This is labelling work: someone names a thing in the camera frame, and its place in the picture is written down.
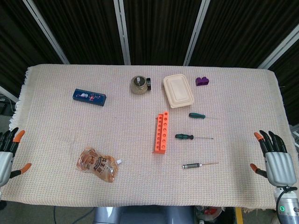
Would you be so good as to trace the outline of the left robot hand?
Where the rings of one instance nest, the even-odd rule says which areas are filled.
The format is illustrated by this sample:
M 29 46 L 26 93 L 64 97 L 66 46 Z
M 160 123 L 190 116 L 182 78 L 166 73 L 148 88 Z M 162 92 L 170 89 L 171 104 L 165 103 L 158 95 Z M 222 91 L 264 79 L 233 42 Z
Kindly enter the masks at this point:
M 31 163 L 27 163 L 21 169 L 12 170 L 19 143 L 25 134 L 24 130 L 17 133 L 18 129 L 16 127 L 12 131 L 0 133 L 0 187 L 5 186 L 10 179 L 24 174 L 32 166 Z

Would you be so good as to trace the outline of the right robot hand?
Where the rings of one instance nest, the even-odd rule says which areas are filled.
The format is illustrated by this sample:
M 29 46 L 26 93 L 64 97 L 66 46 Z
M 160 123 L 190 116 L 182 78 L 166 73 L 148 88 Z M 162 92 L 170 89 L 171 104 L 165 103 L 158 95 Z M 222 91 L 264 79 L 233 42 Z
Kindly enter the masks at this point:
M 281 137 L 269 131 L 254 133 L 263 153 L 266 170 L 251 163 L 250 168 L 258 175 L 268 179 L 275 187 L 292 187 L 297 182 L 291 155 Z

